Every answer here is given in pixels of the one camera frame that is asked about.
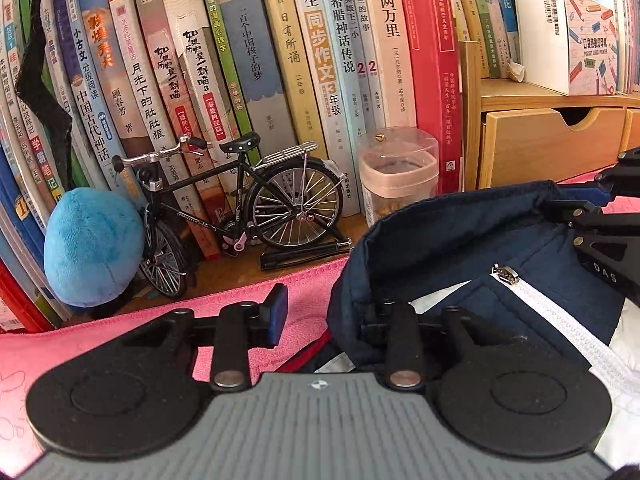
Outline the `white navy zip jacket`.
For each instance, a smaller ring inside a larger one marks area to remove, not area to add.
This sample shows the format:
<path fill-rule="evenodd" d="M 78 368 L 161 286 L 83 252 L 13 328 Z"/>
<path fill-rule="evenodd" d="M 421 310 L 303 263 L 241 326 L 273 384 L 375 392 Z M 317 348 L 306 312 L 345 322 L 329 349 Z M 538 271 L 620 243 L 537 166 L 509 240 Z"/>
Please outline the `white navy zip jacket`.
<path fill-rule="evenodd" d="M 597 454 L 613 467 L 639 458 L 639 297 L 578 260 L 576 232 L 548 208 L 574 209 L 584 192 L 550 181 L 422 200 L 375 223 L 335 282 L 324 334 L 285 363 L 289 372 L 375 370 L 382 351 L 363 339 L 383 300 L 420 314 L 449 306 L 524 337 L 601 379 L 610 422 Z"/>

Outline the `wooden drawer shelf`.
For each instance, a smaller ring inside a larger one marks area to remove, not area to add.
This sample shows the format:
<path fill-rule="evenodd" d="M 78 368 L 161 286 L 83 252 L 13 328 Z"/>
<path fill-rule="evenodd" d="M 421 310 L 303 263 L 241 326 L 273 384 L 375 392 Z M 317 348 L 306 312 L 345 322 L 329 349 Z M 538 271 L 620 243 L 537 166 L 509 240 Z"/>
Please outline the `wooden drawer shelf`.
<path fill-rule="evenodd" d="M 467 191 L 556 182 L 614 164 L 639 144 L 639 95 L 563 96 L 527 82 L 485 79 L 482 49 L 459 44 Z"/>

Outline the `miniature black bicycle model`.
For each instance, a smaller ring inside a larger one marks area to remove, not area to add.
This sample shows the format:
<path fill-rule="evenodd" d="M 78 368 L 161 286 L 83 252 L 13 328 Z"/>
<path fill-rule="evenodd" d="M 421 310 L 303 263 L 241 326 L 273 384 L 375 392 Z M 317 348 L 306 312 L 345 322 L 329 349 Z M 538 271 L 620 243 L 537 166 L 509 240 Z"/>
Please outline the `miniature black bicycle model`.
<path fill-rule="evenodd" d="M 180 136 L 176 145 L 133 158 L 115 156 L 116 172 L 134 167 L 138 180 L 149 192 L 142 209 L 144 248 L 139 269 L 163 296 L 178 299 L 186 293 L 193 266 L 179 235 L 168 226 L 166 214 L 213 233 L 221 251 L 239 255 L 251 240 L 267 249 L 259 264 L 262 270 L 286 269 L 326 257 L 347 254 L 352 240 L 338 228 L 346 204 L 347 177 L 335 162 L 314 156 L 314 141 L 285 148 L 251 164 L 248 154 L 258 148 L 260 137 L 250 132 L 221 144 L 231 162 L 165 186 L 160 182 L 160 162 L 175 155 L 202 154 L 213 142 L 196 136 Z M 224 172 L 235 174 L 230 214 L 213 223 L 165 203 L 164 197 Z"/>

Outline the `white colourful card box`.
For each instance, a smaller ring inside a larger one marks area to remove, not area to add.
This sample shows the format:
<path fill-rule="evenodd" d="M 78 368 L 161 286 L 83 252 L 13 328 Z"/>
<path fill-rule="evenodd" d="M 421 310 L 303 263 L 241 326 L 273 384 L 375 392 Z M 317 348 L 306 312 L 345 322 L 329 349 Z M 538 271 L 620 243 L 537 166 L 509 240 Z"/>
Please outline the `white colourful card box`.
<path fill-rule="evenodd" d="M 617 91 L 614 10 L 594 0 L 514 0 L 524 80 L 563 96 Z"/>

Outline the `right shelf row of books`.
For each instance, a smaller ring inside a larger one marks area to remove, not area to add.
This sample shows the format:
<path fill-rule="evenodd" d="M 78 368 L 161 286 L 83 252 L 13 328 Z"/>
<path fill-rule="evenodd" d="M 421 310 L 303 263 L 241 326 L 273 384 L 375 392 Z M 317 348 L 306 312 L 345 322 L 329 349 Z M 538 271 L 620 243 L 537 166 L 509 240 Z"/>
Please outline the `right shelf row of books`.
<path fill-rule="evenodd" d="M 458 38 L 484 78 L 564 96 L 639 89 L 639 0 L 451 0 Z"/>

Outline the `large blue plush toy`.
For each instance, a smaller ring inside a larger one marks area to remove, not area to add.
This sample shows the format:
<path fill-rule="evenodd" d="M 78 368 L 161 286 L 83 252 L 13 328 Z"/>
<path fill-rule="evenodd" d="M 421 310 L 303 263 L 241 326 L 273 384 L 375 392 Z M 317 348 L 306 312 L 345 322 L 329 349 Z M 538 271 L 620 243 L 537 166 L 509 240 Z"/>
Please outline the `large blue plush toy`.
<path fill-rule="evenodd" d="M 55 206 L 43 246 L 55 296 L 91 309 L 118 298 L 138 272 L 144 246 L 140 214 L 111 191 L 75 188 Z"/>

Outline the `clear plastic jar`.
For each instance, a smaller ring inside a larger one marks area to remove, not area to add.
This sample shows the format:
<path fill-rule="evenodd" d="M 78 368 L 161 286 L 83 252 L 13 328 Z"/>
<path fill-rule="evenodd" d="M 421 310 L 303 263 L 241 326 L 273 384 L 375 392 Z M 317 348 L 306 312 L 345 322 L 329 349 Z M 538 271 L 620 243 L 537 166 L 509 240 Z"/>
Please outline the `clear plastic jar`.
<path fill-rule="evenodd" d="M 439 145 L 424 130 L 392 127 L 366 133 L 358 139 L 357 154 L 368 226 L 438 192 Z"/>

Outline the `pink desk mat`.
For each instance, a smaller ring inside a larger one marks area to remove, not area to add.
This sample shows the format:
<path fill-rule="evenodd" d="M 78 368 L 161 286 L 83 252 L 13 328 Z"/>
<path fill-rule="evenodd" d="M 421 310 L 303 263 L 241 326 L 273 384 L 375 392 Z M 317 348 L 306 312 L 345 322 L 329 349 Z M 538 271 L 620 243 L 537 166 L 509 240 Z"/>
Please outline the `pink desk mat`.
<path fill-rule="evenodd" d="M 375 370 L 299 373 L 285 361 L 250 369 L 244 391 L 216 392 L 213 348 L 192 342 L 197 317 L 168 311 L 30 384 L 24 408 L 43 452 L 24 477 L 638 477 L 639 459 L 613 467 L 597 454 L 613 401 L 593 372 L 471 311 L 428 315 L 444 341 L 424 349 L 424 391 L 385 388 L 381 350 Z"/>

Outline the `middle row of books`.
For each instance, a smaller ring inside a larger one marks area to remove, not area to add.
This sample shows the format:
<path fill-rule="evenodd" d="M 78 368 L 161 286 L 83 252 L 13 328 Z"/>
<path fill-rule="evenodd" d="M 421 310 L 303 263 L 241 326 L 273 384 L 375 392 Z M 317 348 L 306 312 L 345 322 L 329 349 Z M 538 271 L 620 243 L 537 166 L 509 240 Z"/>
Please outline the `middle row of books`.
<path fill-rule="evenodd" d="M 87 48 L 81 73 L 98 82 L 96 114 L 118 130 L 185 136 L 194 118 L 212 168 L 250 132 L 251 164 L 314 141 L 346 174 L 344 217 L 364 212 L 360 136 L 414 127 L 438 141 L 437 194 L 460 188 L 449 0 L 61 1 Z"/>

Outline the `row of blue thin books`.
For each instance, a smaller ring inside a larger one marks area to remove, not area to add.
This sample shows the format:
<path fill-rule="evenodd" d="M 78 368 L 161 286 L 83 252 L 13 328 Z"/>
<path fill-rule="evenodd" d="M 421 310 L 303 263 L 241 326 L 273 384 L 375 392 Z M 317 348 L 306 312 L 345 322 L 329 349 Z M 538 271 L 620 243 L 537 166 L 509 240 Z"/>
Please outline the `row of blue thin books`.
<path fill-rule="evenodd" d="M 50 210 L 49 201 L 41 196 L 41 192 L 47 185 L 32 154 L 20 103 L 16 99 L 9 45 L 6 38 L 1 39 L 1 145 L 13 174 L 10 181 L 20 191 L 14 207 L 26 208 L 25 217 L 18 220 L 13 247 L 17 249 L 17 259 L 29 276 L 29 293 L 35 298 L 36 306 L 43 308 L 42 315 L 58 327 L 68 321 L 73 312 L 55 297 L 43 271 L 44 234 Z"/>

